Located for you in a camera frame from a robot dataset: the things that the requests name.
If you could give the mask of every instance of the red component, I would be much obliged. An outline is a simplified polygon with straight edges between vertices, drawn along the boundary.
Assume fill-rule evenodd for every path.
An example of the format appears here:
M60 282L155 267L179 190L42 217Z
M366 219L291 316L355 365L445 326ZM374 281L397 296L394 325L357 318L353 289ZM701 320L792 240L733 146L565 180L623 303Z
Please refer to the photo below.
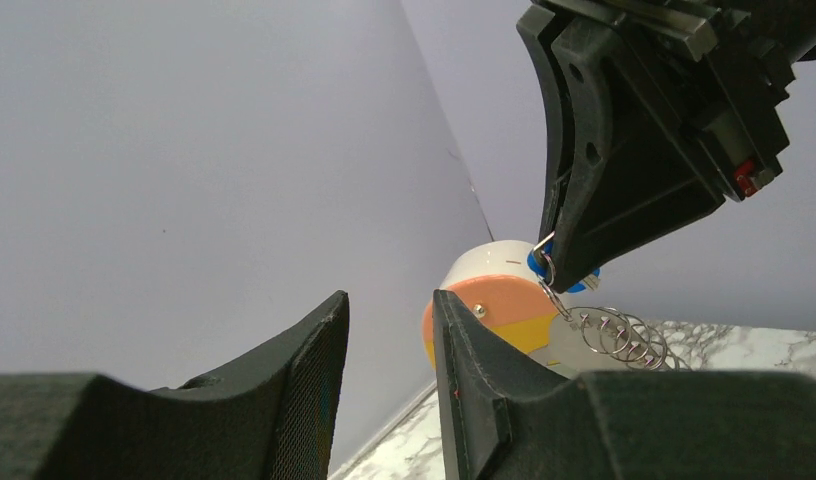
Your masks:
M735 182L738 183L738 187L744 192L746 198L753 196L755 192L758 191L750 180L750 174L754 171L755 163L750 159L742 163L732 174L735 177Z

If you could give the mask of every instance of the baseboard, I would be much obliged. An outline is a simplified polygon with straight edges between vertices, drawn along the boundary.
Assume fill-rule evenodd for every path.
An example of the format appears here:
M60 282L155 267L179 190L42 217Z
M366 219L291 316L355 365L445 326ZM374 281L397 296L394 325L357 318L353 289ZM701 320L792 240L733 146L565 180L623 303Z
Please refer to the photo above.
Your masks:
M411 412L413 412L421 403L423 403L429 395L434 394L435 387L437 386L437 382L432 382L431 385L423 388L419 395L417 395L413 400L408 402L396 416L393 417L391 421L389 421L383 429L379 430L369 442L367 442L361 450L358 451L352 458L349 459L348 462L341 465L341 467L334 472L333 474L329 475L328 480L343 480L353 468L355 468L359 463L361 463L367 455L369 455L375 448L384 440L385 437L396 428L402 420L405 419Z

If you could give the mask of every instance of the white marble countertop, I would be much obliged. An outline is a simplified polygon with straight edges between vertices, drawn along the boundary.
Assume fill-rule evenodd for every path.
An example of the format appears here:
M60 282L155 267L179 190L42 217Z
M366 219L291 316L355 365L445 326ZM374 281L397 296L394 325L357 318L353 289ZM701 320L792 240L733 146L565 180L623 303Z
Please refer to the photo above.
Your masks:
M649 322L694 369L791 370L816 378L816 333ZM444 480L437 392L334 480Z

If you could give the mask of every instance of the wall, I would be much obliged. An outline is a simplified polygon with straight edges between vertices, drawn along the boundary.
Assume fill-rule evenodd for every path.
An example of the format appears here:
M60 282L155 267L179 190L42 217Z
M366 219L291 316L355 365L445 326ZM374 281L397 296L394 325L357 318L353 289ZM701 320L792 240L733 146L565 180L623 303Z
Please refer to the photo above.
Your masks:
M0 2L0 372L177 386L336 289L332 468L489 240L397 2Z
M528 0L403 1L497 239L535 241L546 131L515 30ZM780 108L792 146L761 194L609 263L588 301L676 320L816 329L816 62Z

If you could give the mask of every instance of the metal spring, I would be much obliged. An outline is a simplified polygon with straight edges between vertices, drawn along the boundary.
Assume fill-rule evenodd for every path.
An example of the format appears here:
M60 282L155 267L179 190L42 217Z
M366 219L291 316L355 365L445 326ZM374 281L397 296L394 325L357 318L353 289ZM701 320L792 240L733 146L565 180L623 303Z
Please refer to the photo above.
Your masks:
M546 257L550 273L554 273L552 260L548 255ZM691 369L687 362L670 350L664 335L641 319L614 308L568 309L544 279L538 277L538 283L564 320L577 324L582 340L592 352L608 355L635 370Z

